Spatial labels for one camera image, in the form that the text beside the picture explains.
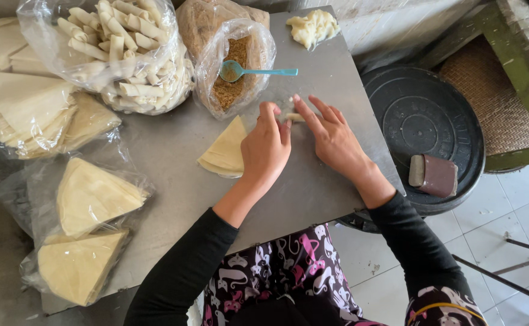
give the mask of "person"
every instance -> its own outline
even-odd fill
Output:
[[[318,157],[353,182],[405,272],[405,325],[485,325],[456,261],[363,152],[343,114],[314,96],[309,100],[321,115],[293,97]],[[145,277],[124,325],[186,325],[186,312],[203,290],[203,326],[382,325],[362,317],[327,225],[225,256],[290,155],[291,122],[275,119],[280,109],[272,102],[261,103],[260,111],[241,144],[244,174]]]

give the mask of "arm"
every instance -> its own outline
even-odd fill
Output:
[[[315,115],[298,95],[293,102],[315,135],[320,159],[351,180],[375,224],[405,271],[410,296],[430,285],[449,286],[470,295],[460,267],[448,250],[363,152],[343,114],[314,96]]]
[[[186,325],[186,312],[234,242],[248,211],[270,189],[290,155],[290,123],[281,125],[274,103],[242,141],[244,173],[152,268],[140,285],[124,325]]]

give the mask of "woman's right hand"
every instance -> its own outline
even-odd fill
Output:
[[[298,94],[293,97],[295,108],[315,135],[317,156],[355,184],[368,208],[387,203],[395,188],[363,152],[343,114],[313,95],[309,100],[322,116],[312,112]]]

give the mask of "wicker mat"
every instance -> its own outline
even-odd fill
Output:
[[[529,147],[529,114],[483,36],[451,55],[439,73],[470,102],[482,126],[486,155]]]

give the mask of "white tile floor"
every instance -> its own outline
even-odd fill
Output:
[[[484,174],[471,196],[451,212],[426,218],[448,250],[496,271],[529,260],[529,166],[511,174]],[[380,235],[330,227],[333,244],[366,318],[402,325],[407,305],[403,270]],[[529,325],[529,297],[462,265],[489,326]],[[529,266],[502,277],[529,289]]]

